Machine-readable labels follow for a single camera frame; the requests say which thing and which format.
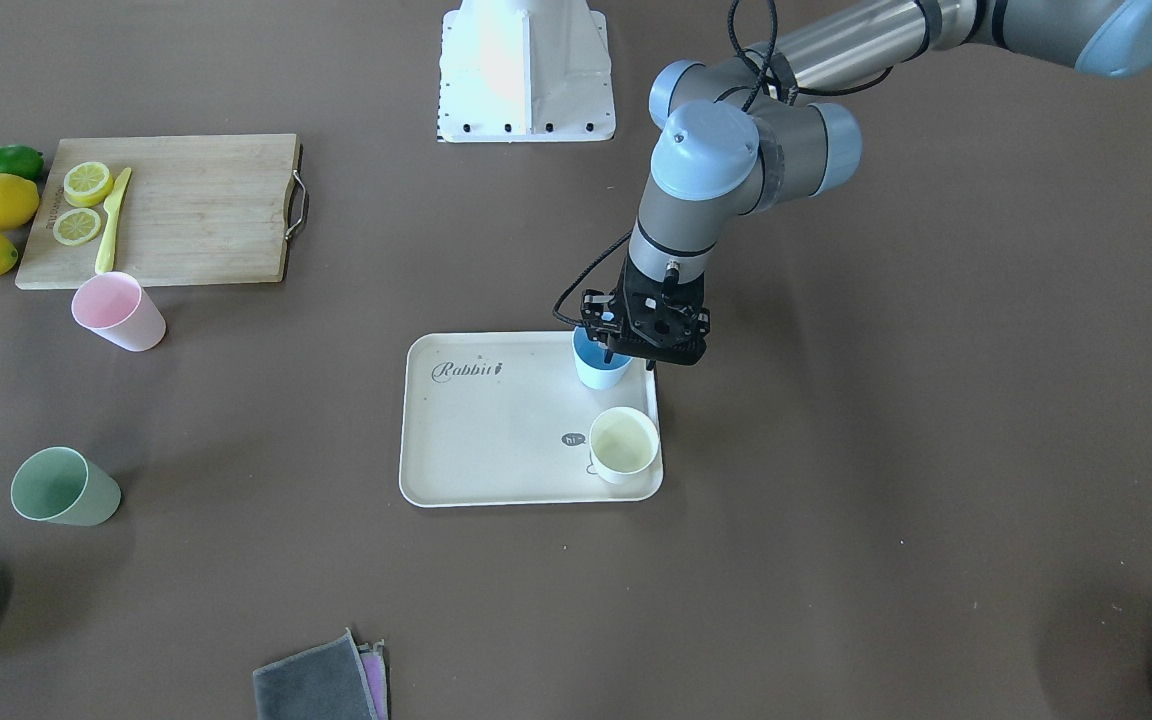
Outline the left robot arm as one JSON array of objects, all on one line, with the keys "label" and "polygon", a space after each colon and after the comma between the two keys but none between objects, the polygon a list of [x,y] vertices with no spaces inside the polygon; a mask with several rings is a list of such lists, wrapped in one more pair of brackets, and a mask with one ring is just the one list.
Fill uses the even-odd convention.
[{"label": "left robot arm", "polygon": [[1091,76],[1152,65],[1152,1],[863,1],[722,63],[655,78],[659,127],[617,286],[582,295],[573,327],[602,361],[698,363],[704,273],[723,223],[851,179],[861,127],[838,97],[874,88],[929,51],[988,45]]}]

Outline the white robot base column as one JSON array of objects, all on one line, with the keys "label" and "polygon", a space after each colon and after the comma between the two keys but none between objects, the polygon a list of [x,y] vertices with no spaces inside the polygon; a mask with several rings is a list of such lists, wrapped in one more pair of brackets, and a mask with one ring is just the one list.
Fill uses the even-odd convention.
[{"label": "white robot base column", "polygon": [[463,1],[444,14],[435,138],[609,141],[608,23],[585,1]]}]

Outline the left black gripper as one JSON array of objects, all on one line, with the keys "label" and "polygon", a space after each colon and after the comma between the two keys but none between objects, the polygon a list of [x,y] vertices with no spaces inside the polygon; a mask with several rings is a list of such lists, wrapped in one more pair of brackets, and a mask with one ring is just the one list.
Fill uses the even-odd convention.
[{"label": "left black gripper", "polygon": [[582,293],[579,324],[604,347],[605,366],[616,365],[616,354],[641,357],[645,372],[654,372],[657,363],[691,366],[707,351],[704,300],[704,275],[682,283],[677,270],[668,270],[664,281],[654,281],[627,259],[612,291]]}]

